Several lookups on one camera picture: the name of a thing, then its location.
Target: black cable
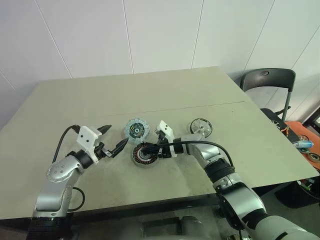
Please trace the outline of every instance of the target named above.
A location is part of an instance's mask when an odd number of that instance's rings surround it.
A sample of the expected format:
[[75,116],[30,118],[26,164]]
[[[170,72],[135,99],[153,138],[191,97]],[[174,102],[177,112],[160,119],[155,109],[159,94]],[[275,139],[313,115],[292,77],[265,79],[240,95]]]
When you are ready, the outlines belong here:
[[62,141],[64,140],[65,135],[67,134],[67,132],[68,132],[70,129],[73,129],[73,130],[78,134],[78,133],[79,133],[79,130],[80,130],[80,126],[79,126],[79,125],[72,125],[72,126],[67,127],[66,130],[64,130],[64,132],[62,133],[61,138],[60,138],[60,140],[59,140],[58,146],[56,147],[56,150],[55,150],[55,153],[54,153],[54,156],[53,156],[52,163],[54,163],[54,162],[57,160],[57,156],[58,156],[58,153],[59,153],[59,150],[60,150]]
[[244,239],[242,238],[241,230],[239,230],[239,238],[240,238],[240,240],[244,240]]
[[[177,144],[208,144],[208,145],[212,145],[215,146],[219,149],[221,149],[222,151],[224,151],[225,155],[227,156],[231,167],[234,167],[234,163],[231,160],[231,157],[228,153],[228,151],[221,145],[211,142],[211,141],[197,141],[197,140],[192,140],[192,141],[175,141],[175,142],[171,142],[171,143],[161,143],[161,144],[157,144],[156,146],[158,147],[168,147],[168,146],[173,146],[173,145],[177,145]],[[145,146],[144,148],[150,149],[152,148],[152,146]]]
[[81,202],[81,204],[80,204],[79,206],[77,206],[76,208],[68,209],[68,212],[74,212],[74,211],[79,210],[79,209],[84,205],[85,200],[86,200],[86,196],[85,196],[84,191],[82,191],[80,188],[78,188],[78,187],[76,187],[76,186],[74,186],[72,189],[78,190],[78,191],[81,193],[81,195],[82,195],[82,202]]

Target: metal disc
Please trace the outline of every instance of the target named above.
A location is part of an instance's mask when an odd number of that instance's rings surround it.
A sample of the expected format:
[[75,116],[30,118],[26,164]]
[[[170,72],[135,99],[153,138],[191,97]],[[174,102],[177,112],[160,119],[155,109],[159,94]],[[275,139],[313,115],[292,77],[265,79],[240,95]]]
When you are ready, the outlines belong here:
[[135,165],[141,168],[150,168],[153,167],[158,161],[157,155],[154,154],[145,154],[141,151],[145,147],[145,143],[138,144],[132,151],[132,160]]
[[308,159],[314,163],[320,163],[320,156],[314,152],[308,154]]
[[213,128],[211,123],[204,118],[196,118],[190,125],[190,132],[192,134],[203,134],[206,138],[210,136],[212,130]]
[[142,143],[150,132],[148,123],[140,118],[131,119],[124,128],[124,134],[131,143]]
[[309,141],[309,138],[306,135],[299,135],[298,137],[300,141]]

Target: floor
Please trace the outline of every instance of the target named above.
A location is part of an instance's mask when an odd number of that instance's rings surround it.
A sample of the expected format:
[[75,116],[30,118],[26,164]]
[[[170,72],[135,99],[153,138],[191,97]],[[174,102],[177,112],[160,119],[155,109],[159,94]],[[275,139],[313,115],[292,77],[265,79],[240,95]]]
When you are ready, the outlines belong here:
[[[269,214],[279,215],[287,218],[293,223],[301,226],[307,231],[320,237],[320,207],[318,203],[305,207],[292,209],[282,205],[274,195],[275,190],[262,196],[262,200]],[[86,225],[78,225],[74,230],[79,233],[78,240],[127,240],[134,239],[134,235],[141,234],[141,223],[161,219],[169,219],[183,216],[194,216],[200,220],[204,226],[205,234],[211,240],[226,240],[227,236],[236,234],[225,218],[219,217],[217,213],[218,206],[204,206],[186,208],[177,211],[163,212],[157,214],[148,214],[128,217],[122,219],[113,219],[100,221]],[[144,232],[145,236],[173,235],[177,232],[175,224],[165,226],[148,227]],[[24,240],[26,234],[0,228],[0,239],[2,240]]]

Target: metal rim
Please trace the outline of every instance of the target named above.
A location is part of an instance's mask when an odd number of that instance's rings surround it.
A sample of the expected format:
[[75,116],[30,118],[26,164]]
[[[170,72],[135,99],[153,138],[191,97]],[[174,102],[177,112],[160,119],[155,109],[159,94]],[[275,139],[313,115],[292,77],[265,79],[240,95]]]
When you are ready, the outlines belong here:
[[306,135],[299,135],[298,137],[300,141],[309,141],[309,138]]
[[[201,123],[201,121],[203,121],[208,126],[205,127],[203,125],[203,123]],[[198,124],[198,129],[197,130],[193,130],[193,125],[196,124],[196,123]],[[207,138],[207,137],[209,137],[211,135],[212,131],[213,131],[212,124],[207,119],[204,119],[204,118],[196,118],[190,124],[190,133],[192,133],[192,134],[200,132]]]
[[320,156],[314,152],[308,154],[308,159],[314,163],[320,163]]
[[272,120],[271,122],[276,126],[277,129],[280,129],[280,123],[278,121]]

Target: beige table surface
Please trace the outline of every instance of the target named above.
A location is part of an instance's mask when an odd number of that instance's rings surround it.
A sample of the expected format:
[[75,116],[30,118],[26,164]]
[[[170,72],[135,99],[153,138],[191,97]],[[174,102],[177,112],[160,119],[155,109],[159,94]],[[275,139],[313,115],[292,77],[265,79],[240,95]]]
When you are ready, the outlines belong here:
[[[72,124],[112,124],[103,142],[112,149],[124,138],[132,118],[150,128],[167,122],[176,137],[188,134],[195,118],[208,119],[208,141],[224,146],[236,171],[251,187],[317,176],[256,105],[218,67],[117,75],[40,83],[0,131],[0,218],[32,215],[45,173],[62,132]],[[58,159],[77,150],[68,133]],[[147,141],[155,142],[153,131]],[[85,192],[81,210],[93,210],[213,193],[212,183],[192,156],[158,161],[153,168],[134,165],[128,144],[115,158],[100,160],[80,177]],[[71,207],[80,201],[73,195]]]

